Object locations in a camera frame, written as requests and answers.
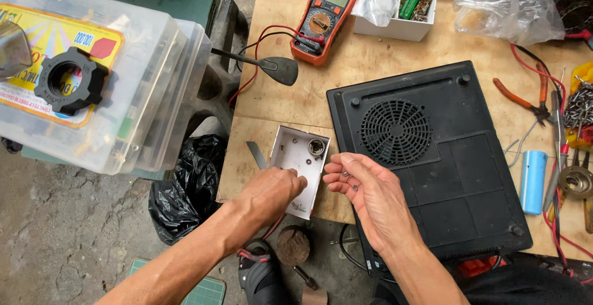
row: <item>plywood workbench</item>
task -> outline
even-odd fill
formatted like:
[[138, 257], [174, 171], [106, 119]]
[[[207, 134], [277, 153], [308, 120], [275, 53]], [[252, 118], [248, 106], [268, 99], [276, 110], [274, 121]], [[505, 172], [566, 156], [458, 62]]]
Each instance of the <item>plywood workbench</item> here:
[[[268, 25], [296, 27], [306, 2], [256, 0], [249, 43], [254, 43]], [[455, 32], [453, 21], [456, 13], [451, 3], [452, 0], [437, 0], [435, 24], [419, 43], [354, 34], [352, 27], [355, 17], [351, 16], [332, 45], [329, 59], [323, 66], [315, 67], [299, 61], [299, 78], [294, 86], [283, 86], [260, 72], [238, 97], [217, 200], [224, 202], [235, 197], [258, 170], [245, 142], [257, 142], [263, 155], [269, 158], [280, 124], [330, 137], [332, 143], [329, 153], [338, 152], [326, 90], [458, 61], [473, 62], [500, 144], [505, 147], [521, 138], [535, 117], [506, 99], [493, 85], [492, 78], [499, 78], [518, 96], [537, 103], [539, 76], [516, 61], [507, 41]], [[289, 41], [290, 37], [282, 35], [266, 38], [259, 46], [258, 58], [292, 58]], [[528, 48], [542, 58], [557, 77], [560, 77], [562, 67], [566, 65], [566, 85], [569, 84], [568, 77], [574, 67], [593, 60], [593, 53], [582, 42], [550, 42]], [[254, 57], [254, 47], [247, 51], [247, 56]], [[526, 56], [524, 59], [534, 65]], [[246, 83], [253, 72], [253, 66], [244, 66], [241, 83]], [[508, 159], [515, 157], [517, 147], [518, 144], [509, 150]], [[555, 157], [550, 126], [544, 128], [537, 125], [525, 140], [522, 150], [545, 151], [550, 156], [548, 165], [551, 168]], [[511, 168], [515, 186], [521, 182], [522, 164], [523, 154]], [[323, 183], [319, 185], [312, 216], [354, 223], [350, 202], [341, 194], [329, 192]], [[593, 251], [593, 235], [584, 229], [582, 202], [568, 198], [560, 217], [563, 235]], [[526, 252], [555, 256], [552, 236], [543, 217], [528, 215], [527, 221], [534, 246]], [[591, 261], [567, 243], [563, 243], [563, 250], [569, 258]]]

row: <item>pile of screws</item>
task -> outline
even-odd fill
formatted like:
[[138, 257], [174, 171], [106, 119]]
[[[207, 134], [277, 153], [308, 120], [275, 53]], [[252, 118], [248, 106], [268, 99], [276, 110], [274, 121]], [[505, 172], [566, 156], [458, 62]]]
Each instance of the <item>pile of screws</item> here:
[[570, 134], [578, 128], [577, 140], [581, 136], [582, 126], [593, 125], [593, 84], [584, 81], [579, 76], [579, 89], [573, 95], [568, 96], [568, 106], [564, 111], [564, 124], [570, 128]]

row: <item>metal stand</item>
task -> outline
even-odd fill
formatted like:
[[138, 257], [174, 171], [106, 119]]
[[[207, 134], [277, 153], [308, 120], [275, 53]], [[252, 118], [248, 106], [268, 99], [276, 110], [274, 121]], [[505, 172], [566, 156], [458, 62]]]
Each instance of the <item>metal stand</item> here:
[[[214, 20], [212, 47], [232, 51], [233, 44], [242, 47], [247, 44], [249, 25], [245, 15], [233, 0], [223, 0]], [[211, 116], [218, 119], [226, 134], [231, 133], [233, 109], [228, 100], [239, 89], [241, 72], [231, 67], [234, 61], [228, 57], [211, 54], [204, 72], [202, 83], [194, 104], [195, 113], [186, 130], [186, 138]]]

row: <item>orange handled pliers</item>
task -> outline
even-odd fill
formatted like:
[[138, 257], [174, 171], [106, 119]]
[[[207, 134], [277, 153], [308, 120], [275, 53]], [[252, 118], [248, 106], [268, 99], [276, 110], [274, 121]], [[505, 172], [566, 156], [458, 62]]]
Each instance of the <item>orange handled pliers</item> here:
[[[537, 69], [540, 72], [544, 72], [544, 68], [539, 62], [537, 63]], [[492, 80], [492, 82], [494, 83], [494, 85], [496, 85], [496, 88], [498, 88], [498, 90], [504, 96], [509, 98], [511, 101], [513, 101], [517, 104], [520, 104], [523, 107], [532, 111], [536, 115], [536, 118], [541, 123], [541, 125], [545, 126], [544, 120], [548, 120], [550, 123], [553, 123], [550, 112], [548, 112], [548, 108], [545, 106], [545, 101], [547, 100], [547, 97], [548, 97], [548, 78], [546, 76], [540, 74], [540, 106], [539, 107], [536, 107], [533, 104], [530, 104], [529, 102], [523, 100], [519, 96], [516, 96], [515, 94], [511, 93], [504, 85], [502, 85], [502, 82], [500, 82], [500, 80], [498, 78], [494, 78]]]

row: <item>blue capacitor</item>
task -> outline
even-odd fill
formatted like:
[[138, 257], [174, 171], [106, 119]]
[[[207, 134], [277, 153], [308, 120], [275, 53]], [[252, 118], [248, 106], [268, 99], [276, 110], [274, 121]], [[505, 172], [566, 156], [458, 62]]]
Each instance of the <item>blue capacitor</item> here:
[[548, 155], [545, 152], [540, 150], [525, 151], [521, 179], [521, 207], [528, 214], [541, 214], [547, 161]]

